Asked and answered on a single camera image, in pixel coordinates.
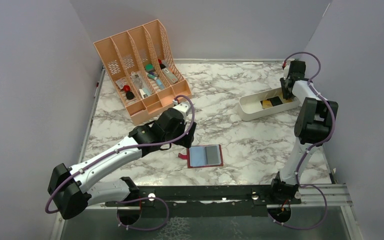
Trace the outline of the red leather card holder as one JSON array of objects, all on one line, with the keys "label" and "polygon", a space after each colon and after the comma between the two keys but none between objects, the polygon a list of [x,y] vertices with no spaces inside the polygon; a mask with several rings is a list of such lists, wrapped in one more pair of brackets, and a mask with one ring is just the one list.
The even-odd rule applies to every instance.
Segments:
[{"label": "red leather card holder", "polygon": [[[217,145],[219,147],[220,164],[219,165],[207,165],[206,164],[205,147],[206,146],[214,146],[214,145]],[[186,150],[186,154],[179,153],[177,155],[177,157],[179,159],[186,160],[187,161],[187,167],[189,169],[208,168],[208,167],[222,167],[224,165],[222,146],[220,144],[191,146],[190,148],[188,148]]]}]

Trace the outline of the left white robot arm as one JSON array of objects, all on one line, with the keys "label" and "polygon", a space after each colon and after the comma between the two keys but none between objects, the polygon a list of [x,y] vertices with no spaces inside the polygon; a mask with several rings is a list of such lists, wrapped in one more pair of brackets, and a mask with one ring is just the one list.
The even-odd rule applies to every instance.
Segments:
[{"label": "left white robot arm", "polygon": [[157,120],[136,126],[120,142],[96,157],[71,167],[64,163],[55,166],[47,188],[50,198],[45,212],[60,213],[63,219],[68,220],[89,205],[109,202],[112,197],[118,197],[127,206],[135,203],[137,191],[130,178],[122,177],[115,181],[114,190],[105,188],[99,181],[127,163],[163,151],[163,145],[189,149],[197,124],[192,119],[186,126],[188,115],[195,115],[194,107],[180,103],[165,110]]}]

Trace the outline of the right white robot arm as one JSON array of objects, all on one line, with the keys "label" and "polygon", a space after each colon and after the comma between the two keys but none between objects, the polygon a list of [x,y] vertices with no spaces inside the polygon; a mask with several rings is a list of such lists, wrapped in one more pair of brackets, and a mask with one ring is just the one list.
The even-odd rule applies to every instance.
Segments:
[{"label": "right white robot arm", "polygon": [[333,135],[339,108],[337,102],[327,100],[315,89],[311,78],[305,77],[304,61],[284,62],[282,68],[282,94],[287,100],[299,100],[301,108],[294,126],[296,141],[292,152],[268,190],[269,199],[276,204],[295,197],[301,175],[312,154]]}]

